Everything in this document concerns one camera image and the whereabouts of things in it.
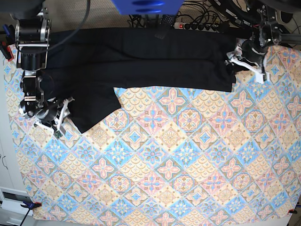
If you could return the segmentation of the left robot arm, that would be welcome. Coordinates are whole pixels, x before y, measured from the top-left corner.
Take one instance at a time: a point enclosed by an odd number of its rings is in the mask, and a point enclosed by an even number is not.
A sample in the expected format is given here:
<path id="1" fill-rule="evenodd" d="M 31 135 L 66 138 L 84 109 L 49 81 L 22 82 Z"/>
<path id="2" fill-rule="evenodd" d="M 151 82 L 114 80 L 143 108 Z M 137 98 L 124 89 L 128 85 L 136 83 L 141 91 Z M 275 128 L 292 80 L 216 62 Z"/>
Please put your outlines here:
<path id="1" fill-rule="evenodd" d="M 235 49 L 227 53 L 225 63 L 254 72 L 257 83 L 270 80 L 265 70 L 266 54 L 270 47 L 301 43 L 301 34 L 290 33 L 281 18 L 282 12 L 293 14 L 301 10 L 298 0 L 247 0 L 246 10 L 232 0 L 212 0 L 210 3 L 233 25 L 250 33 L 247 39 L 236 39 Z"/>

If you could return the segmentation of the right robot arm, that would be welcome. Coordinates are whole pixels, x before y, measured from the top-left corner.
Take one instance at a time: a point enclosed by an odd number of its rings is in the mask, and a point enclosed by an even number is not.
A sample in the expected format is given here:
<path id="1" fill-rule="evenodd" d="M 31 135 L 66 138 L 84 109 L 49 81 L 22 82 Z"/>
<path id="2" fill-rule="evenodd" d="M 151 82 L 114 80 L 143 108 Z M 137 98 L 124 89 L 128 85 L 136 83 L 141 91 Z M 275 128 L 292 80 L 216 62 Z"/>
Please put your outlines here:
<path id="1" fill-rule="evenodd" d="M 0 10 L 9 12 L 16 25 L 3 25 L 6 42 L 0 50 L 8 60 L 16 60 L 17 68 L 23 70 L 20 89 L 24 99 L 19 104 L 20 114 L 26 118 L 36 117 L 36 126 L 49 130 L 56 138 L 65 136 L 64 119 L 70 115 L 68 104 L 74 99 L 46 99 L 42 89 L 41 70 L 47 66 L 50 50 L 51 22 L 42 0 L 2 0 Z"/>

